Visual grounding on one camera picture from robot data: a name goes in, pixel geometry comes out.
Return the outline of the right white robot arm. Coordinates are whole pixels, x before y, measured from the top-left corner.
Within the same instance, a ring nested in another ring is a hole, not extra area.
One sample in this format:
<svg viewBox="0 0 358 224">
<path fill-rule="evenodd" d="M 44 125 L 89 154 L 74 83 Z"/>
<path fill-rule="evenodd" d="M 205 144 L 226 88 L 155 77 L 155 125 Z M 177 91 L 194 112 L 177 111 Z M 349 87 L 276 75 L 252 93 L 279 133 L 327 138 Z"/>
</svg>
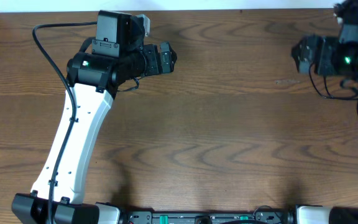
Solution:
<svg viewBox="0 0 358 224">
<path fill-rule="evenodd" d="M 339 76 L 355 81 L 352 96 L 343 101 L 358 103 L 358 0 L 345 0 L 334 5 L 334 16 L 341 26 L 338 36 L 307 35 L 291 49 L 298 73 L 327 78 Z M 281 218 L 282 223 L 329 224 L 358 223 L 358 208 L 297 205 Z"/>
</svg>

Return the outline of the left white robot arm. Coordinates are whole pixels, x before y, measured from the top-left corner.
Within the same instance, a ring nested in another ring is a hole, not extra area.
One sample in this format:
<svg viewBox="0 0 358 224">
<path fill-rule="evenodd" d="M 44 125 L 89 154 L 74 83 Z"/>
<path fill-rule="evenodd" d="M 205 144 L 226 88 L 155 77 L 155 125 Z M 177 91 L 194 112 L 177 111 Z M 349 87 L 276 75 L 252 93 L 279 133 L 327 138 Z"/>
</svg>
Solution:
<svg viewBox="0 0 358 224">
<path fill-rule="evenodd" d="M 85 182 L 101 125 L 128 80 L 172 73 L 177 55 L 168 42 L 145 44 L 150 20 L 140 14 L 100 11 L 87 38 L 61 75 L 65 106 L 45 165 L 12 212 L 22 223 L 126 223 L 107 203 L 85 204 Z"/>
</svg>

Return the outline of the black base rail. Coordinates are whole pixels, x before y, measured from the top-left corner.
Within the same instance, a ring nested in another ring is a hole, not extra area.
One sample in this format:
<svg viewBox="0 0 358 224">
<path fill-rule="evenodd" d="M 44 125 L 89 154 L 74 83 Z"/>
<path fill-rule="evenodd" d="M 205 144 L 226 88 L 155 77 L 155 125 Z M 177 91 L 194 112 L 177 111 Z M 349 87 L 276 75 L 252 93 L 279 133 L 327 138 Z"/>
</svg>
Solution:
<svg viewBox="0 0 358 224">
<path fill-rule="evenodd" d="M 123 224 L 346 224 L 358 223 L 358 208 L 295 205 L 277 209 L 267 205 L 247 212 L 156 212 L 152 209 L 124 210 L 97 203 L 99 223 Z"/>
</svg>

